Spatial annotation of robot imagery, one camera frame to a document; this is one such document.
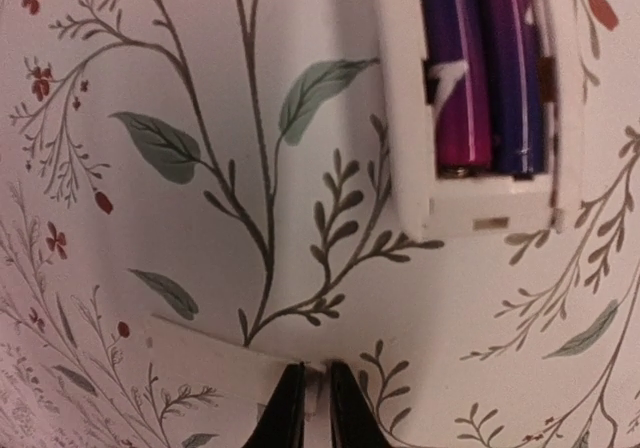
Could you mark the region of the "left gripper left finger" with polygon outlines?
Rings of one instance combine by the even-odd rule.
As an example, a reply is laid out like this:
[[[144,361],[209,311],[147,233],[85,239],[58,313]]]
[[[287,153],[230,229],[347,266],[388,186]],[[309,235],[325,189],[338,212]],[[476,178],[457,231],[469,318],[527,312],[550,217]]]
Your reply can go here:
[[[304,446],[306,370],[303,363],[283,371],[244,448]]]

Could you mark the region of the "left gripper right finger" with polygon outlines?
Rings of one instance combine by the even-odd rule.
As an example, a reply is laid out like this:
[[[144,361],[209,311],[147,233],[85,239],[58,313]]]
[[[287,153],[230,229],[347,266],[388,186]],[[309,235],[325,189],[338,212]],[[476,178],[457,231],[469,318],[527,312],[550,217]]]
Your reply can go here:
[[[377,424],[350,367],[329,367],[331,445],[337,448],[391,448]]]

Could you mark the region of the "white remote control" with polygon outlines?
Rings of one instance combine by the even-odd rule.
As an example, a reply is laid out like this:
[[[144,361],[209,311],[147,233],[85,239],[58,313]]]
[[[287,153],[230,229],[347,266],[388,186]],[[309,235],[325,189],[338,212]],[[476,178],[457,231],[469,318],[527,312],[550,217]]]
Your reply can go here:
[[[584,106],[570,0],[377,0],[393,196],[413,241],[566,229]]]

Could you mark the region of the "blue battery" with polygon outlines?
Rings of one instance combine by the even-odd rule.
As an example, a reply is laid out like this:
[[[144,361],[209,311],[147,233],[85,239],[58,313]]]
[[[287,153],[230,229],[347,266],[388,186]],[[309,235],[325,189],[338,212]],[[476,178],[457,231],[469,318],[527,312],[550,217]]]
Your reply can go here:
[[[533,0],[477,0],[487,63],[493,168],[529,178],[545,170]]]
[[[427,84],[442,171],[491,165],[487,74],[477,0],[421,0]]]

